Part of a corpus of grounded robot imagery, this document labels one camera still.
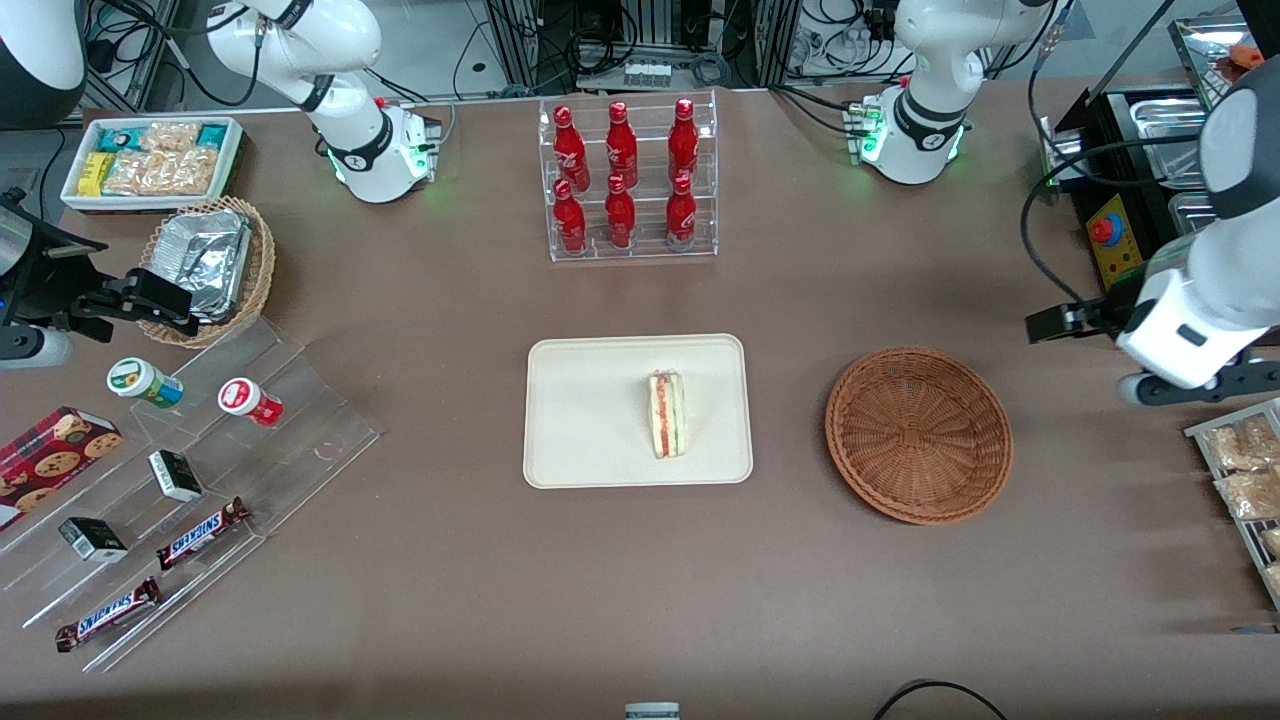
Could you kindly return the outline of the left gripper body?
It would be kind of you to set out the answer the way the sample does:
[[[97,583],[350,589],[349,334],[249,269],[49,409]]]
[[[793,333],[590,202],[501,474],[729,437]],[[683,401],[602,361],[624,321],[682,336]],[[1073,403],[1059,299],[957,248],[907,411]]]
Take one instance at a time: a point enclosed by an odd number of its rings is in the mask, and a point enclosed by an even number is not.
[[[1103,336],[1110,341],[1126,329],[1134,311],[1133,300],[1088,300],[1079,304],[1079,338]]]

